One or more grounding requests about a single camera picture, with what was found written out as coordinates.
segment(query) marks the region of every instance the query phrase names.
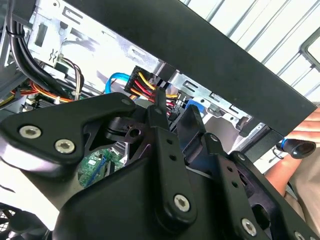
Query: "wire bundle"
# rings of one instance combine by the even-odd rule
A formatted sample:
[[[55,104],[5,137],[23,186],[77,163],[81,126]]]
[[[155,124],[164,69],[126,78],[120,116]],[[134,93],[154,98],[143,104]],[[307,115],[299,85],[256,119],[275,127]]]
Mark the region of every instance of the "wire bundle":
[[[28,95],[32,95],[32,94],[37,94],[38,92],[34,89],[19,89],[18,91],[16,90],[12,90],[11,93],[12,94],[17,94],[20,93],[21,96],[28,96]]]
[[[139,72],[138,75],[140,79],[137,78],[133,81],[134,85],[130,88],[130,91],[134,95],[145,97],[148,101],[154,103],[155,100],[152,97],[153,92],[156,88],[146,80],[141,72]],[[166,107],[168,108],[168,110],[172,110],[171,108],[175,106],[174,101],[177,97],[178,95],[176,94],[166,94]]]
[[[121,73],[121,72],[116,72],[116,73],[112,74],[105,84],[105,91],[104,91],[105,94],[111,93],[111,84],[112,84],[111,80],[112,79],[121,79],[125,82],[128,82],[130,79],[130,76],[128,74]]]
[[[61,88],[57,81],[44,71],[31,56],[25,42],[23,25],[13,20],[14,1],[8,2],[7,27],[12,56],[18,68],[31,81],[42,89],[67,98],[68,94]]]
[[[36,91],[39,94],[42,94],[50,99],[59,101],[59,102],[63,102],[63,103],[69,103],[72,102],[73,100],[69,99],[69,98],[65,98],[65,97],[60,97],[58,95],[55,95],[53,93],[48,92],[47,90],[43,89],[42,87],[40,87],[39,85],[35,84],[34,82],[30,81],[30,86],[31,88]]]
[[[82,74],[79,66],[74,64],[69,59],[63,57],[62,58],[62,62],[64,62],[69,67],[74,69],[74,76],[75,76],[75,96],[74,96],[74,100],[79,100],[82,88],[84,87],[84,84],[85,84],[85,77]]]

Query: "red wire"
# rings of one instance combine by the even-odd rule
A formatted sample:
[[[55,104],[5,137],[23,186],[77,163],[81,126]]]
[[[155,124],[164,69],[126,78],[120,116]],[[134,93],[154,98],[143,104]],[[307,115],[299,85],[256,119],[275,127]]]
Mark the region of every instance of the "red wire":
[[[174,107],[175,105],[172,102],[167,102],[166,103],[168,106]]]
[[[134,80],[134,83],[147,95],[151,96],[151,93],[148,92],[137,80]]]

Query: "black panel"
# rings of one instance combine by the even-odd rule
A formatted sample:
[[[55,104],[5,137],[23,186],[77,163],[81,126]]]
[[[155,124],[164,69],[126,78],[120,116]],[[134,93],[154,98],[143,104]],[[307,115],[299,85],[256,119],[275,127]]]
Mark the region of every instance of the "black panel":
[[[15,0],[12,17],[22,25],[27,25],[34,13],[36,0]]]
[[[273,148],[276,143],[281,141],[282,138],[283,136],[277,132],[268,130],[263,136],[259,137],[257,141],[246,146],[242,152],[254,163]]]
[[[178,0],[66,1],[283,136],[316,109]]]

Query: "black cable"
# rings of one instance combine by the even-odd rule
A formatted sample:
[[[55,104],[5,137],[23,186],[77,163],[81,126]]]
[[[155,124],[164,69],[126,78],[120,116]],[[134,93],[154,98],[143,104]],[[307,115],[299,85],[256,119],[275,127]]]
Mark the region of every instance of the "black cable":
[[[17,24],[17,22],[13,20],[12,11],[13,11],[13,1],[10,0],[8,2],[8,11],[7,11],[7,31],[9,32],[8,34],[9,43],[11,46],[12,56],[14,58],[16,65],[24,75],[26,75],[29,79],[31,79],[34,83],[39,85],[41,88],[49,92],[56,93],[61,97],[68,96],[67,93],[65,93],[62,90],[62,88],[57,83],[55,83],[55,80],[51,75],[49,75],[43,70],[42,72],[35,70],[34,65],[30,64],[32,63],[32,60],[34,61],[34,59],[31,57],[32,60],[30,60],[31,54],[28,50],[26,51],[26,49],[24,48],[24,46],[26,45],[24,39],[17,37],[23,34],[23,29],[21,24]]]
[[[8,29],[8,31],[13,33],[13,32],[15,32],[15,28],[16,28],[17,24],[10,17],[11,16],[10,12],[12,11],[12,10],[10,10],[10,6],[12,5],[10,3],[11,3],[11,1],[9,1],[9,4],[8,4],[9,9],[8,9],[8,14],[7,14],[7,29]],[[30,73],[30,70],[26,66],[25,60],[22,58],[22,53],[21,53],[21,50],[19,47],[18,39],[10,36],[9,43],[10,43],[10,47],[11,47],[12,56],[14,58],[16,65],[20,69],[20,71],[24,75],[26,75],[30,80],[32,80],[34,83],[39,85],[41,88],[43,88],[47,91],[50,91],[51,90],[50,87],[45,82],[41,81],[40,79],[38,79],[37,77],[35,77],[33,74]]]
[[[63,57],[62,60],[65,59],[66,61],[64,61],[69,67],[73,68],[74,71],[76,71],[76,69],[79,71],[79,74],[80,74],[80,92],[82,91],[82,88],[84,87],[85,85],[85,77],[84,75],[82,74],[82,71],[80,69],[80,67],[75,64],[73,61],[71,61],[70,59],[68,58],[65,58]]]
[[[16,24],[17,33],[22,34],[24,32],[23,25],[17,22]],[[57,94],[58,96],[61,96],[63,98],[68,98],[68,94],[61,88],[61,86],[56,82],[56,80],[46,71],[44,71],[34,60],[32,55],[30,54],[26,41],[24,38],[18,39],[21,52],[24,55],[24,58],[29,65],[30,69],[38,75],[41,79],[45,80],[45,82],[52,87],[54,90],[54,94]]]

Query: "screw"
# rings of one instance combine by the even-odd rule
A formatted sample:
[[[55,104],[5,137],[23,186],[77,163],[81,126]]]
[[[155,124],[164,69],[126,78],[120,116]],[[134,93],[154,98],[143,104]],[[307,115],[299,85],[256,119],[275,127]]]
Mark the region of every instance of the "screw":
[[[41,130],[32,125],[23,126],[20,128],[19,133],[22,137],[26,139],[37,139],[41,136]]]
[[[245,160],[246,160],[245,157],[242,156],[240,153],[238,153],[237,155],[238,155],[238,158],[240,158],[242,161],[245,161]]]
[[[188,199],[181,195],[181,194],[177,194],[174,196],[174,204],[175,206],[182,212],[186,213],[190,210],[190,203],[188,201]]]
[[[219,139],[218,139],[215,135],[211,134],[210,137],[211,137],[211,139],[212,139],[213,141],[219,142]]]
[[[298,232],[298,231],[295,231],[294,232],[294,235],[295,235],[295,238],[297,239],[297,240],[305,240],[305,238],[301,235],[301,233],[300,232]]]
[[[62,154],[71,154],[76,146],[75,144],[68,139],[60,139],[54,144],[55,150]]]
[[[158,114],[162,114],[162,111],[161,111],[159,108],[156,107],[154,110],[155,110]]]
[[[242,227],[249,235],[251,235],[252,237],[257,235],[257,230],[249,219],[243,218],[241,220],[241,223],[242,223]]]
[[[124,99],[124,98],[121,100],[121,102],[123,102],[126,105],[130,105],[131,104],[131,102],[129,102],[129,100]]]

